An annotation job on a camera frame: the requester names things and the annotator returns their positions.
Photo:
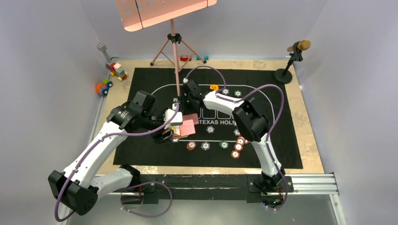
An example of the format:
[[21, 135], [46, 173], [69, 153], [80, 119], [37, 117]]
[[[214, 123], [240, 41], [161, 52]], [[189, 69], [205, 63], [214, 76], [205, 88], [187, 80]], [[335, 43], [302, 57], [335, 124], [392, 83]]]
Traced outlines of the red-backed playing card deck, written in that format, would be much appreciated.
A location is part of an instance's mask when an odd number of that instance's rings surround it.
[[197, 113], [183, 115], [183, 121], [192, 120], [194, 125], [199, 124], [199, 117]]

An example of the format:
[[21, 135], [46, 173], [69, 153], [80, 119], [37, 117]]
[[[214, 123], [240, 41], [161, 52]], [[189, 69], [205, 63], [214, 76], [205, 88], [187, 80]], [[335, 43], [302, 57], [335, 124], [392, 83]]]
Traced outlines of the red poker chip stack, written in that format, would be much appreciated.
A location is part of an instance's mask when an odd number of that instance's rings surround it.
[[189, 141], [186, 145], [187, 150], [192, 151], [196, 148], [197, 144], [194, 141]]

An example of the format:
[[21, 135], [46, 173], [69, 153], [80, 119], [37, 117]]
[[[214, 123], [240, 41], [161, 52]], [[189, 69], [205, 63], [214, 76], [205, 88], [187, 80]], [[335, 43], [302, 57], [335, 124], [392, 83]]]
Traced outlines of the lone blue chip mid-table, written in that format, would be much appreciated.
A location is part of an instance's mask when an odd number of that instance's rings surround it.
[[211, 133], [213, 133], [213, 132], [215, 131], [215, 128], [214, 128], [213, 126], [208, 126], [208, 127], [206, 128], [206, 131], [207, 131], [209, 134], [211, 134]]

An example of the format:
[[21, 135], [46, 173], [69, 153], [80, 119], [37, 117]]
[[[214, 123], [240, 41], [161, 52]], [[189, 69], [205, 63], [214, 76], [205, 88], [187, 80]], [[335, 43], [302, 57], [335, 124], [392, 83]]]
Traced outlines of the yellow big blind button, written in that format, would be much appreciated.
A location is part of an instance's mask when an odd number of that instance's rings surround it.
[[212, 91], [218, 91], [218, 90], [219, 90], [219, 86], [216, 85], [216, 84], [211, 84], [209, 88], [210, 88], [210, 90], [212, 90]]

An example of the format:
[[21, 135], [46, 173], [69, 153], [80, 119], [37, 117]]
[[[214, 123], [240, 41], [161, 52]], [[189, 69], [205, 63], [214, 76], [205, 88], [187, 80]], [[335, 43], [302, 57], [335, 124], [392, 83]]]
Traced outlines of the blue poker chip stack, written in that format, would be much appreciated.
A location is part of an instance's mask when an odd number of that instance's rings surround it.
[[203, 143], [201, 144], [201, 149], [204, 150], [204, 151], [209, 150], [209, 149], [210, 149], [210, 143], [208, 143], [208, 142], [203, 142]]

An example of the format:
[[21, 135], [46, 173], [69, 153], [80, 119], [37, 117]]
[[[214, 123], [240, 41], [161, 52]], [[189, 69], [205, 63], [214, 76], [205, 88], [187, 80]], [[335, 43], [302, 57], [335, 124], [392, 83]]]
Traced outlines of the green chips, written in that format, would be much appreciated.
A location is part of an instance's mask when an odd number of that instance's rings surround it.
[[242, 96], [242, 92], [239, 91], [239, 90], [236, 90], [236, 91], [234, 91], [234, 96], [235, 96], [236, 98], [240, 98], [240, 97]]

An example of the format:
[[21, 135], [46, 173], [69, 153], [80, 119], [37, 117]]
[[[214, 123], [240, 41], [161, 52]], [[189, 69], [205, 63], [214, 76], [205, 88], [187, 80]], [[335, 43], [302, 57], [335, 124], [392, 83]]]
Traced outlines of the red chips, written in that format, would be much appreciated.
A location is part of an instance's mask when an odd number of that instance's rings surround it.
[[247, 139], [245, 139], [243, 136], [239, 136], [237, 138], [237, 140], [236, 140], [235, 145], [234, 145], [234, 149], [231, 152], [232, 158], [234, 158], [234, 159], [239, 158], [240, 157], [240, 151], [242, 151], [244, 146], [246, 144], [248, 144], [248, 143], [249, 143], [249, 141]]

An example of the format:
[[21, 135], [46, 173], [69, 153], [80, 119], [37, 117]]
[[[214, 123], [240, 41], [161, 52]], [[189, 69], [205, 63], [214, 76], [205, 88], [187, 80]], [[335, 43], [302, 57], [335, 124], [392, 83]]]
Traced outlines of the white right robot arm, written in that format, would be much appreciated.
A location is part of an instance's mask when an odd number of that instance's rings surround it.
[[266, 116], [265, 104], [252, 96], [254, 93], [253, 90], [243, 98], [233, 98], [216, 91], [205, 91], [195, 81], [184, 79], [181, 102], [183, 109], [206, 108], [231, 116], [240, 134], [252, 144], [259, 159], [263, 180], [257, 186], [274, 191], [281, 186], [285, 172], [270, 140], [275, 125]]

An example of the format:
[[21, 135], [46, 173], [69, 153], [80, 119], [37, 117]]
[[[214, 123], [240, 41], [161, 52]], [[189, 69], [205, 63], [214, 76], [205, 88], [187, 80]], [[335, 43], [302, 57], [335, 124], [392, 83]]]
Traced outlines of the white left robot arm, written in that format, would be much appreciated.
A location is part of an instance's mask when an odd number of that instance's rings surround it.
[[142, 182], [140, 171], [122, 165], [115, 172], [96, 177], [110, 153], [127, 137], [150, 136], [155, 143], [169, 140], [174, 132], [172, 121], [181, 116], [179, 102], [157, 112], [156, 97], [139, 91], [133, 100], [112, 109], [99, 133], [85, 150], [63, 171], [54, 170], [48, 182], [56, 199], [54, 216], [63, 222], [74, 213], [88, 213], [102, 197], [125, 188], [129, 192], [151, 182]]

